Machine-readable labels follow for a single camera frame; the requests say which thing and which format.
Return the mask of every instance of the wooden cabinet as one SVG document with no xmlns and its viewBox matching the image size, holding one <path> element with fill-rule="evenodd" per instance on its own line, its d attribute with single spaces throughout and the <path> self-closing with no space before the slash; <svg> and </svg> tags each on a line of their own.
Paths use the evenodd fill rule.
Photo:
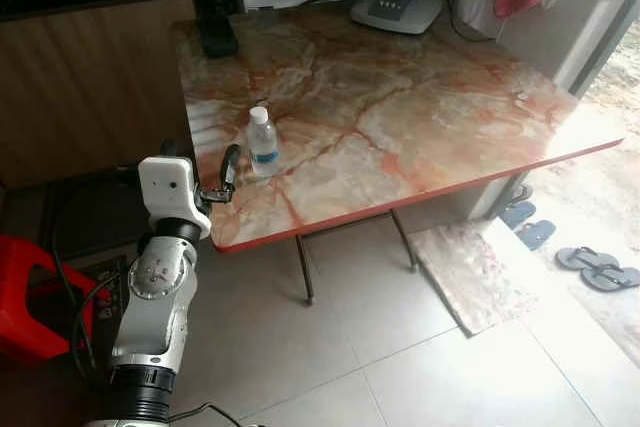
<svg viewBox="0 0 640 427">
<path fill-rule="evenodd" d="M 191 145 L 170 40 L 191 0 L 0 23 L 0 181 L 24 187 Z"/>
</svg>

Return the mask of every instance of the table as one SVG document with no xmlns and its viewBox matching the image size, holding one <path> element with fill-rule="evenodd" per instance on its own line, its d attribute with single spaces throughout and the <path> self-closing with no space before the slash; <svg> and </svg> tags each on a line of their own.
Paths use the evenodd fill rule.
<svg viewBox="0 0 640 427">
<path fill-rule="evenodd" d="M 495 43 L 445 21 L 421 36 L 349 20 L 348 3 L 231 18 L 239 52 L 205 58 L 195 24 L 174 29 L 201 184 L 244 144 L 249 108 L 269 109 L 281 170 L 245 158 L 233 202 L 212 212 L 222 252 L 307 234 L 614 146 L 588 105 Z"/>
</svg>

